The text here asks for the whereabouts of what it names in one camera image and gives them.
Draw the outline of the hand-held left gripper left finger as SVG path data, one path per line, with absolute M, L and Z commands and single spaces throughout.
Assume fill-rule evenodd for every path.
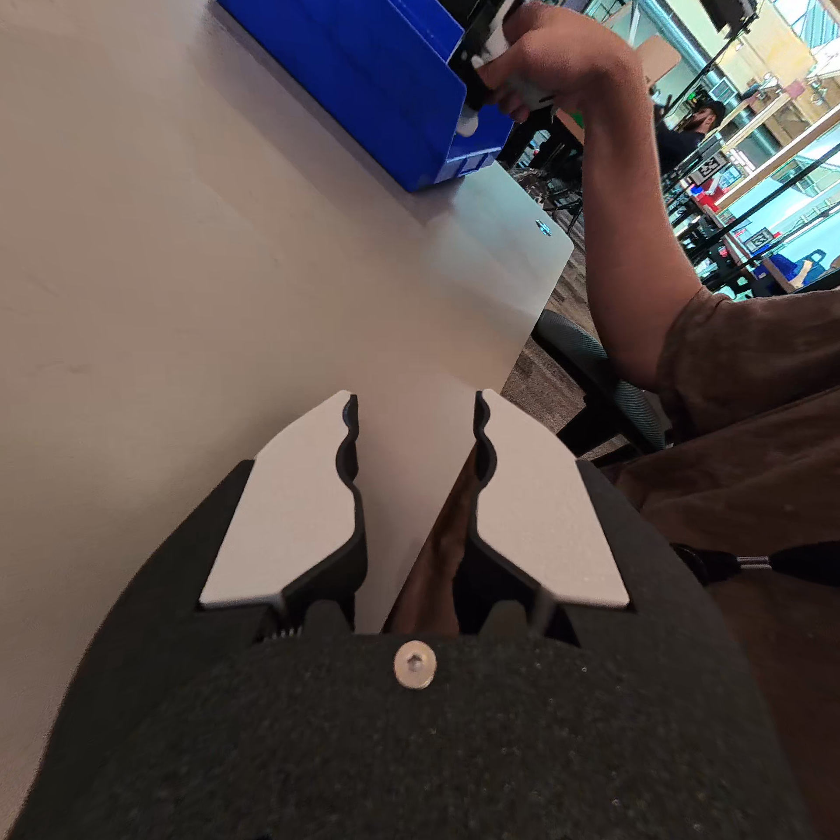
M 356 394 L 336 392 L 274 436 L 254 458 L 201 607 L 263 605 L 301 621 L 317 601 L 354 620 L 367 571 L 364 511 L 355 479 Z

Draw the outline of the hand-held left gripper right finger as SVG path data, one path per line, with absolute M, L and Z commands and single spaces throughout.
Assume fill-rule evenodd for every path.
M 578 461 L 551 432 L 491 389 L 476 393 L 477 487 L 456 572 L 459 621 L 502 602 L 528 621 L 562 608 L 624 612 L 631 597 Z

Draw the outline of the blue plastic bin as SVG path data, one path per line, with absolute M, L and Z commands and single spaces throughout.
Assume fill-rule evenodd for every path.
M 457 135 L 466 85 L 448 67 L 466 24 L 436 1 L 218 5 L 409 193 L 495 162 L 512 121 L 487 104 Z

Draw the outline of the person's right forearm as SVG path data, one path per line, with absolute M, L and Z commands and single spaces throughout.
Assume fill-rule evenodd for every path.
M 669 331 L 700 282 L 665 210 L 644 77 L 632 64 L 599 72 L 581 110 L 591 318 L 622 378 L 655 392 Z

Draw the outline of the person's right hand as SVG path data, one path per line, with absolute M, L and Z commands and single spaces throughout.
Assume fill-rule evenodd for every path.
M 517 123 L 541 108 L 535 91 L 556 109 L 580 112 L 586 128 L 649 105 L 636 51 L 590 17 L 526 2 L 501 32 L 508 48 L 476 70 L 490 99 Z

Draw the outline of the black office chair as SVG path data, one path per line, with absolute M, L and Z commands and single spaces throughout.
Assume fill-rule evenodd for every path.
M 651 455 L 672 443 L 665 421 L 646 393 L 622 379 L 600 343 L 565 316 L 546 309 L 531 339 L 583 393 L 584 407 L 558 432 L 576 457 L 614 437 L 626 440 L 613 460 Z

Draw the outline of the person's brown clothing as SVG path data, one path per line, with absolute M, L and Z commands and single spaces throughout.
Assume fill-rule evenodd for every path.
M 672 448 L 581 478 L 617 573 L 611 598 L 562 596 L 581 551 L 519 508 L 490 535 L 511 457 L 483 397 L 479 485 L 454 578 L 462 628 L 512 602 L 528 629 L 441 647 L 414 730 L 385 772 L 389 838 L 812 838 L 746 658 L 674 549 L 774 553 L 838 541 L 838 293 L 734 302 L 699 290 L 669 327 L 654 389 Z

